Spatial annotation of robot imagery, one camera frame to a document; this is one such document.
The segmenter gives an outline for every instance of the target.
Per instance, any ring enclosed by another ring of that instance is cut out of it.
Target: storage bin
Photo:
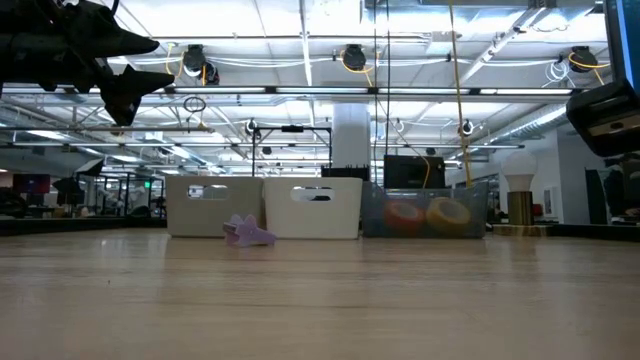
[[[284,239],[356,239],[362,180],[268,178],[267,229]]]
[[[252,177],[169,176],[167,229],[175,237],[224,237],[233,214],[264,227],[263,180]]]
[[[364,237],[482,238],[486,231],[487,183],[458,189],[362,191]]]

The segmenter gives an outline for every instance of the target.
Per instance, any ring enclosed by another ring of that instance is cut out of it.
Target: wooden floor
[[[640,244],[0,238],[0,359],[640,359]]]

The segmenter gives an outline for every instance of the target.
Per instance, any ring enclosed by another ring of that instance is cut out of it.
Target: purple toy
[[[239,215],[233,215],[231,221],[222,225],[226,233],[225,239],[228,245],[247,247],[251,245],[273,245],[276,236],[258,227],[256,218],[253,215],[247,216],[242,221]]]

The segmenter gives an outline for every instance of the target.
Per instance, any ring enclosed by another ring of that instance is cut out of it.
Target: bin handle cutout
[[[325,202],[333,201],[336,192],[327,186],[294,186],[291,189],[291,199],[297,202]]]
[[[187,197],[190,200],[223,201],[229,199],[229,188],[225,185],[189,185]]]

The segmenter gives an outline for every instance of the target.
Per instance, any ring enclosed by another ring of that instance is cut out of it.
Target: white storage bin
[[[222,224],[233,214],[251,214],[264,227],[261,178],[170,176],[166,182],[171,236],[224,237]]]
[[[264,182],[267,229],[279,238],[358,238],[361,179],[267,178]]]

